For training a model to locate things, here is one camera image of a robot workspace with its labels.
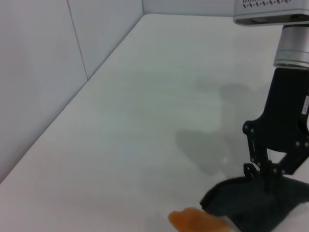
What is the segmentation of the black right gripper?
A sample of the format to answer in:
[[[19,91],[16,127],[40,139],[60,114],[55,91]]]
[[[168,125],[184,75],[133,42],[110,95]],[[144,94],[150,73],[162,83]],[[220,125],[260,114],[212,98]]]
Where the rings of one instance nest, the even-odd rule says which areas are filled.
[[[308,89],[308,71],[277,68],[262,114],[243,126],[251,162],[245,164],[245,176],[262,179],[264,191],[270,191],[269,176],[293,175],[306,161],[309,136],[300,128],[299,120]],[[286,154],[273,162],[267,149]]]

